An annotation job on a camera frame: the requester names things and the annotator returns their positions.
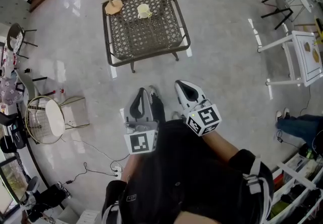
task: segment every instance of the backpack strap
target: backpack strap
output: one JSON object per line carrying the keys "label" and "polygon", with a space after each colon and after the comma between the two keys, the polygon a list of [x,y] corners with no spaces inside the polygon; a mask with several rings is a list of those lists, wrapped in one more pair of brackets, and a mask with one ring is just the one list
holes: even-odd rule
{"label": "backpack strap", "polygon": [[249,186],[251,194],[261,193],[263,190],[263,208],[261,218],[259,221],[259,223],[262,224],[265,222],[271,211],[272,199],[270,197],[269,185],[267,180],[265,178],[259,177],[260,165],[261,160],[259,157],[256,157],[250,169],[250,174],[243,174],[243,177],[247,181],[247,186]]}

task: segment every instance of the chair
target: chair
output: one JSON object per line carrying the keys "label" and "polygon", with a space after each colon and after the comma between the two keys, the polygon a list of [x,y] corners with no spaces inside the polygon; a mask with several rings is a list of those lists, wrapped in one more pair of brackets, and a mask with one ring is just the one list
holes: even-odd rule
{"label": "chair", "polygon": [[4,113],[0,112],[0,124],[4,126],[12,125],[16,121],[17,115],[18,114],[5,115]]}
{"label": "chair", "polygon": [[[27,74],[25,74],[19,70],[15,70],[15,72],[18,76],[18,79],[21,81],[21,82],[17,82],[16,90],[24,93],[24,104],[25,104],[25,106],[27,106],[29,101],[31,101],[35,97],[40,96],[40,93],[39,93],[37,87],[34,85],[34,82],[40,81],[40,80],[46,80],[47,77],[32,79]],[[23,85],[24,89],[18,88],[19,85]],[[53,95],[53,94],[55,94],[55,91],[47,93],[44,96],[49,96],[49,95]]]}
{"label": "chair", "polygon": [[62,107],[85,99],[85,97],[70,97],[58,104],[47,96],[38,96],[32,99],[25,111],[26,129],[30,136],[42,144],[54,144],[68,129],[83,128],[90,124],[73,125],[66,121]]}
{"label": "chair", "polygon": [[[36,31],[36,30],[37,29],[23,30],[18,23],[14,23],[10,27],[10,29],[8,31],[8,35],[7,35],[8,49],[10,51],[13,51],[15,54],[17,54],[20,57],[24,57],[26,59],[29,59],[28,57],[19,54],[20,53],[20,48],[22,46],[22,43],[38,47],[38,45],[35,45],[35,44],[29,43],[27,41],[24,41],[26,32],[28,32],[28,31]],[[11,46],[11,39],[12,38],[14,38],[16,40],[16,44],[14,45],[14,47]]]}
{"label": "chair", "polygon": [[[267,2],[269,0],[263,0],[261,1],[263,4],[265,4],[265,2]],[[286,2],[286,0],[276,0],[276,5],[277,8],[275,9],[274,12],[263,15],[261,18],[266,18],[268,16],[271,15],[275,15],[278,13],[283,13],[283,12],[289,12],[289,14],[287,16],[285,16],[285,14],[283,13],[283,15],[285,16],[284,19],[276,26],[275,30],[278,29],[292,14],[293,11],[291,10],[291,8],[289,7],[289,4]]]}
{"label": "chair", "polygon": [[8,128],[11,133],[10,136],[5,136],[0,145],[1,150],[5,153],[6,151],[15,149],[22,149],[26,146],[25,140],[27,139],[24,131],[24,125],[19,114],[6,115],[0,112],[0,124]]}

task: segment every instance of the power strip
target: power strip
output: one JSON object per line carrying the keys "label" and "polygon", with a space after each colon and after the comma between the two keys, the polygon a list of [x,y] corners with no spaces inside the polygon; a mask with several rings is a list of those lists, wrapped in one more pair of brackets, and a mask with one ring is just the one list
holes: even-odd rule
{"label": "power strip", "polygon": [[121,174],[122,174],[122,169],[120,166],[114,166],[112,167],[112,170],[115,172],[116,179],[120,180],[121,179]]}

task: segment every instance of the black shirt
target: black shirt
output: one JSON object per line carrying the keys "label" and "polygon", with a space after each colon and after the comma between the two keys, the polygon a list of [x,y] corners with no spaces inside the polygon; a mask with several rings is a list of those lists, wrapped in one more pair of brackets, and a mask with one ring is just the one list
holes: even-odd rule
{"label": "black shirt", "polygon": [[[222,224],[257,223],[262,195],[251,195],[242,176],[250,173],[254,159],[240,150],[224,164],[181,120],[167,122],[160,126],[156,151],[145,155],[129,183],[109,183],[103,212],[118,200],[124,224],[173,223],[180,211]],[[264,164],[259,176],[272,197],[273,178]]]}

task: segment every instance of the white side table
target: white side table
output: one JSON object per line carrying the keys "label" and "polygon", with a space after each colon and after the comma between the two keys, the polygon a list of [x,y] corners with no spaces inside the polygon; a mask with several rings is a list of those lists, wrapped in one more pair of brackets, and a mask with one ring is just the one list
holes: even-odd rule
{"label": "white side table", "polygon": [[[313,33],[302,32],[302,31],[292,31],[292,34],[279,39],[271,44],[265,45],[258,49],[258,52],[265,51],[271,47],[282,45],[289,67],[290,80],[286,81],[270,81],[266,82],[267,86],[270,85],[282,85],[282,84],[301,84],[304,83],[304,86],[307,87],[312,84],[314,81],[318,80],[321,77],[323,68],[322,61],[319,55],[319,50],[317,44],[315,44],[315,36]],[[309,51],[305,50],[305,44],[309,45]],[[299,65],[299,71],[301,79],[295,78],[295,70],[293,67],[293,60],[290,53],[290,47],[294,47],[295,53],[297,56],[297,62]],[[319,62],[317,63],[313,57],[315,50],[318,55]]]}

